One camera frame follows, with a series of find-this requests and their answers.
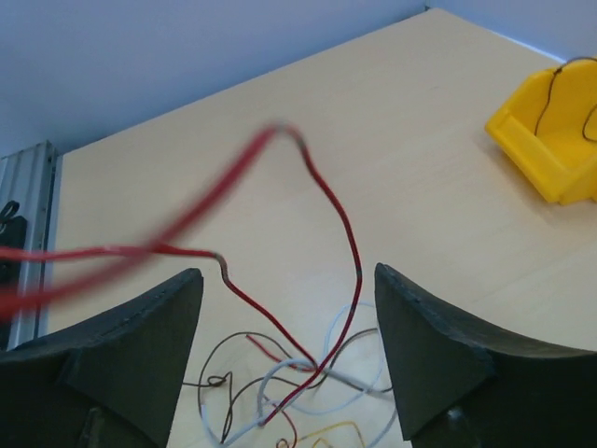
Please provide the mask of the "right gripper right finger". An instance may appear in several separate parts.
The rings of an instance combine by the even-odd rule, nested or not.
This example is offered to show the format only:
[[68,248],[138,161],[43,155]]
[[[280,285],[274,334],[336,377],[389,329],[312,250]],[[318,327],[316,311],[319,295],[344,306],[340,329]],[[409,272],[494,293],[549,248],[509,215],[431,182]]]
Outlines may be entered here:
[[375,304],[402,436],[415,447],[592,447],[596,355],[500,328],[386,264]]

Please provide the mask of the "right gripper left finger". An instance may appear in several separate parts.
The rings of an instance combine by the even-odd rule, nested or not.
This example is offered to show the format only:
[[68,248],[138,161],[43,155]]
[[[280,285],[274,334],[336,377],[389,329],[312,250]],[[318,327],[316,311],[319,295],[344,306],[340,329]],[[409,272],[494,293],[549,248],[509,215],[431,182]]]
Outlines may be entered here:
[[1,355],[4,447],[164,447],[199,321],[187,269]]

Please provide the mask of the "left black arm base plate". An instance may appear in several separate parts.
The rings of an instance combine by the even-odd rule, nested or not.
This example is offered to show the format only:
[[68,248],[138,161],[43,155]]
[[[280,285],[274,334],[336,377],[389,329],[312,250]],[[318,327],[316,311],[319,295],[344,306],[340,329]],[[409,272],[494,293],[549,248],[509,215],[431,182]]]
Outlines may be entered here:
[[[1,210],[1,246],[24,249],[28,221],[18,214],[20,204],[8,201]],[[1,286],[14,287],[19,282],[21,263],[1,258]]]

